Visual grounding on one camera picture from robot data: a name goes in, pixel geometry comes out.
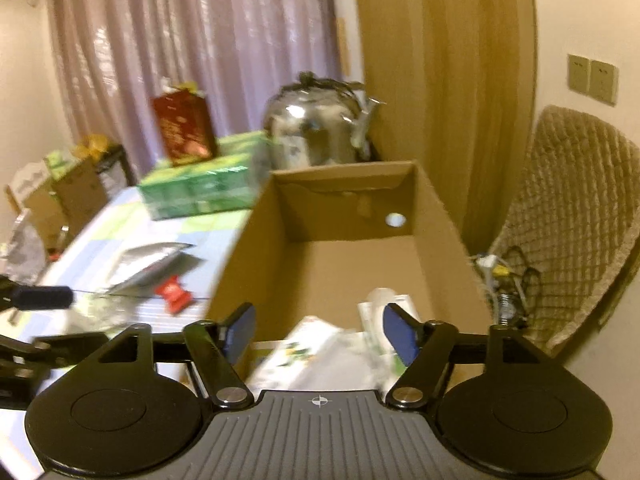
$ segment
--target patterned tablecloth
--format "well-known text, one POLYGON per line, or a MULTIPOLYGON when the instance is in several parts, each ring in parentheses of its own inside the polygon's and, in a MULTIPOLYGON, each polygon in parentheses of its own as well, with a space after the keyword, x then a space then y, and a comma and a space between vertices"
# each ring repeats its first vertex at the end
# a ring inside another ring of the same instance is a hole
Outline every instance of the patterned tablecloth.
MULTIPOLYGON (((194 303, 173 317, 164 312, 162 298, 140 297, 132 320, 148 323, 154 332, 179 332, 206 314, 219 274, 248 215, 248 210, 242 210, 154 222, 140 202, 138 190, 128 188, 84 229, 50 267, 42 283, 68 285, 76 292, 76 300, 81 301, 84 295, 97 290, 96 276, 104 273, 122 250, 153 242, 193 244, 181 261, 185 266, 180 283, 193 294, 194 303)), ((15 327, 6 323, 6 316, 3 318, 0 332, 27 342, 34 336, 61 333, 65 327, 64 311, 24 313, 15 327)), ((159 372, 178 378, 179 365, 159 365, 159 372)), ((62 374, 63 371, 54 370, 53 379, 62 374)), ((24 412, 0 410, 0 460, 17 480, 33 480, 41 474, 42 468, 24 434, 24 412)))

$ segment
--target green packaging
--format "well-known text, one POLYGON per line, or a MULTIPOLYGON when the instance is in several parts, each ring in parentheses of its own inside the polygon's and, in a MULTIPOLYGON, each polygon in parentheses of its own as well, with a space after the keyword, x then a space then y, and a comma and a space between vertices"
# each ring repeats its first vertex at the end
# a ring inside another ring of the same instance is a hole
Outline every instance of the green packaging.
POLYGON ((139 184, 154 220, 251 208, 271 169, 264 132, 218 140, 222 156, 167 168, 159 163, 139 184))
POLYGON ((153 220, 197 214, 190 196, 189 168, 166 168, 149 173, 138 185, 153 220))

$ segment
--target wall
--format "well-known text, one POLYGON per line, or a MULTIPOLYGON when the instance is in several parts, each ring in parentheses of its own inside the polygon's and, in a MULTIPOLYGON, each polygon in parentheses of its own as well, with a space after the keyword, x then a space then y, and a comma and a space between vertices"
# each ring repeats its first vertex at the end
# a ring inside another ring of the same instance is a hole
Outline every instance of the wall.
POLYGON ((588 112, 640 144, 640 0, 536 0, 538 86, 536 111, 548 104, 588 112), (567 54, 620 69, 615 107, 572 92, 567 54))
MULTIPOLYGON (((608 121, 640 144, 640 0, 536 0, 536 110, 556 104, 608 121), (567 53, 620 69, 618 104, 611 107, 571 92, 567 53)), ((573 348, 568 368, 609 405, 614 433, 598 472, 607 480, 640 476, 640 275, 600 331, 593 325, 573 348)))
MULTIPOLYGON (((0 186, 70 139, 50 48, 46 0, 0 0, 0 186)), ((15 215, 0 195, 0 242, 15 215)))

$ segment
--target crosshair symbol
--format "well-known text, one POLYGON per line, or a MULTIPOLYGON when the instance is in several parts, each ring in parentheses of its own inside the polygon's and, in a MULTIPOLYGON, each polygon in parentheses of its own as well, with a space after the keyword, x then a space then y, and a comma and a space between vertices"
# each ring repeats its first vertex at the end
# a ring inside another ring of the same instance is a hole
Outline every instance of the crosshair symbol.
POLYGON ((326 397, 323 397, 322 395, 318 395, 317 397, 311 399, 309 402, 314 403, 318 408, 322 408, 326 403, 331 401, 326 397))

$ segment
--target quilted chair cover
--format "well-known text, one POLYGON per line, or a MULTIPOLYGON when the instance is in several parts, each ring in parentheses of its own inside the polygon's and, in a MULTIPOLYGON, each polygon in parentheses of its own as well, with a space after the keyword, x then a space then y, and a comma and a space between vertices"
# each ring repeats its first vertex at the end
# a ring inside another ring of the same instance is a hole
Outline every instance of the quilted chair cover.
MULTIPOLYGON (((553 354, 597 306, 639 234, 638 147, 597 117, 545 108, 490 250, 519 246, 540 272, 525 336, 553 354)), ((524 270, 521 258, 509 262, 524 270)))

